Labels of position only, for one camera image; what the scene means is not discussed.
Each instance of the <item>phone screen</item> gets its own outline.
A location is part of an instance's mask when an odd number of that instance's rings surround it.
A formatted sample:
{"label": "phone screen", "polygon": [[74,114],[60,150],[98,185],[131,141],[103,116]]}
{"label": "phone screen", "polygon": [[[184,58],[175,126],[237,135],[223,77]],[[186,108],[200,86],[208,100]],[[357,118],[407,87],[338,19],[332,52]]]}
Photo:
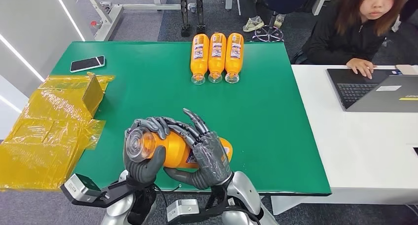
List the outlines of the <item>phone screen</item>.
{"label": "phone screen", "polygon": [[71,72],[80,71],[80,70],[86,70],[93,67],[99,67],[103,66],[105,63],[105,57],[104,56],[98,56],[91,59],[84,59],[80,61],[75,61],[71,63]]}

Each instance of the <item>chair base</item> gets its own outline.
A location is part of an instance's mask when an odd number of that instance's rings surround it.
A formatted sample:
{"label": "chair base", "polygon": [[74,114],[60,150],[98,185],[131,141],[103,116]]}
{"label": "chair base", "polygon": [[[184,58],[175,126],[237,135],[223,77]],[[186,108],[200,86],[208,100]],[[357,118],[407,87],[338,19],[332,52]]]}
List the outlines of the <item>chair base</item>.
{"label": "chair base", "polygon": [[263,26],[262,28],[255,30],[252,41],[284,42],[283,32],[280,29],[276,27],[273,27],[271,30],[269,29],[269,26]]}

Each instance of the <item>white wall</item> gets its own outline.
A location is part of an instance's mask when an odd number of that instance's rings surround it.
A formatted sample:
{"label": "white wall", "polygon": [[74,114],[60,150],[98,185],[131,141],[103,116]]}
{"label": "white wall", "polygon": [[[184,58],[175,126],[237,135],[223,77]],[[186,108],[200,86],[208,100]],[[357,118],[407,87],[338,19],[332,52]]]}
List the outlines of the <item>white wall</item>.
{"label": "white wall", "polygon": [[[21,111],[28,103],[28,98],[2,76],[0,76],[0,96],[8,100]],[[0,139],[3,140],[9,134],[20,113],[1,99],[0,113]]]}
{"label": "white wall", "polygon": [[[63,0],[86,40],[89,23],[74,0]],[[0,0],[0,34],[46,78],[72,41],[81,40],[58,0]],[[0,42],[0,75],[26,96],[41,81]]]}

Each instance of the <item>bottle label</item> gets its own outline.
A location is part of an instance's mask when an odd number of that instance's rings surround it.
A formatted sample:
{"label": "bottle label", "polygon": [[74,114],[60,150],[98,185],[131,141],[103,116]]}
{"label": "bottle label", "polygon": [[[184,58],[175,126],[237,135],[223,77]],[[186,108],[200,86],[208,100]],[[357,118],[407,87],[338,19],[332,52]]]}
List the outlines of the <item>bottle label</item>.
{"label": "bottle label", "polygon": [[231,58],[239,59],[241,57],[241,36],[232,36]]}
{"label": "bottle label", "polygon": [[[229,148],[228,147],[223,147],[226,154],[229,153]],[[193,154],[193,151],[190,151],[189,156],[186,159],[186,163],[197,163],[196,157]]]}
{"label": "bottle label", "polygon": [[212,39],[212,57],[222,56],[222,36],[214,35]]}
{"label": "bottle label", "polygon": [[193,41],[194,51],[193,59],[202,59],[203,58],[203,36],[196,37]]}

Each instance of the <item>orange bottle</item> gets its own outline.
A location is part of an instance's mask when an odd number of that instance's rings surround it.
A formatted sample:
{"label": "orange bottle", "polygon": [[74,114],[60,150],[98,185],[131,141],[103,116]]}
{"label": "orange bottle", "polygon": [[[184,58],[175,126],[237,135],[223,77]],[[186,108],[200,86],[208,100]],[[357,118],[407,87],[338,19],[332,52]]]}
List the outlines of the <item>orange bottle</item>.
{"label": "orange bottle", "polygon": [[209,38],[205,34],[197,34],[193,37],[192,59],[190,61],[193,84],[201,85],[205,82],[205,74],[208,71],[208,57]]}
{"label": "orange bottle", "polygon": [[[228,160],[231,161],[232,145],[225,139],[219,138]],[[174,132],[171,132],[165,140],[150,132],[147,128],[134,129],[126,139],[126,153],[132,161],[141,162],[152,158],[157,146],[163,145],[166,148],[165,167],[170,168],[198,168],[198,164],[190,147],[184,139]]]}
{"label": "orange bottle", "polygon": [[225,81],[237,83],[240,80],[239,73],[243,66],[244,37],[238,33],[232,33],[228,37],[226,48]]}
{"label": "orange bottle", "polygon": [[225,68],[226,37],[222,33],[214,33],[209,44],[209,81],[218,83],[222,81],[222,72]]}

